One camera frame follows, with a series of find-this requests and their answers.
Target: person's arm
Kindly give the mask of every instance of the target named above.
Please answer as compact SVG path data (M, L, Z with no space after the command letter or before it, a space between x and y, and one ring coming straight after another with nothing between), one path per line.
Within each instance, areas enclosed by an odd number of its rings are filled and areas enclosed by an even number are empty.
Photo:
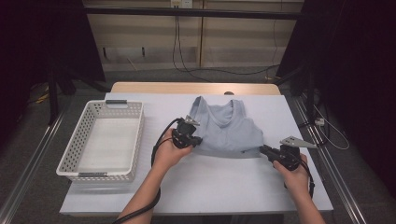
M306 156L301 154L303 161L307 161ZM311 199L308 191L308 174L303 166L299 166L294 171L289 171L278 161L274 161L274 167L283 175L285 185L288 188L291 198L297 207L298 216L302 224L325 223L322 215L318 211Z
M181 158L191 152L192 147L185 147L182 149L175 147L171 137L172 129L169 129L163 137L164 142L157 150L154 164L152 165L151 170L148 172L146 179L143 181L142 185L137 190L131 201L129 201L122 210L119 218L150 204L157 195L161 182L163 181L163 178L169 169L176 165ZM152 210L153 209L124 223L150 223Z

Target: light blue garment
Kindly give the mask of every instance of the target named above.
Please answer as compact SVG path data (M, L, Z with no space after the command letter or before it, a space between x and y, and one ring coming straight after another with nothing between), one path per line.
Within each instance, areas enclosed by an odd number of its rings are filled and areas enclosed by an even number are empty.
M246 117L242 101L208 105L204 97L200 96L192 104L190 116L200 123L194 135L203 138L195 151L236 158L243 158L238 156L241 154L259 154L259 147L263 145L262 130Z

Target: wrist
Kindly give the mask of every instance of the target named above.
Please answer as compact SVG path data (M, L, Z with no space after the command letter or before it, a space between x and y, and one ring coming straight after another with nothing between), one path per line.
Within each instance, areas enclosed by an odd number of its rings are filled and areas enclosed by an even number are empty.
M166 173L169 171L169 168L154 162L150 171L155 175L165 176Z
M311 195L309 195L309 192L305 190L290 192L290 194L291 194L291 198L294 200L295 203L312 201Z

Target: plastic basket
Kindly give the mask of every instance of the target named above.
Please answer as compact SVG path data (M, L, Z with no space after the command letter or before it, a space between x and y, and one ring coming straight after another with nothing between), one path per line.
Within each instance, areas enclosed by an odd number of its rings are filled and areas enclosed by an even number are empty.
M132 182L143 103L89 101L56 170L77 183Z

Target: basket handle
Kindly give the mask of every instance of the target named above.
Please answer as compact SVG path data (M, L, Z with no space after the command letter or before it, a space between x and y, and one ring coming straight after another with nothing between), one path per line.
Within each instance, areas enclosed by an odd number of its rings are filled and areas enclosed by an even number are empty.
M108 108L128 108L126 100L106 100L106 106Z
M107 173L78 173L78 177L107 177Z

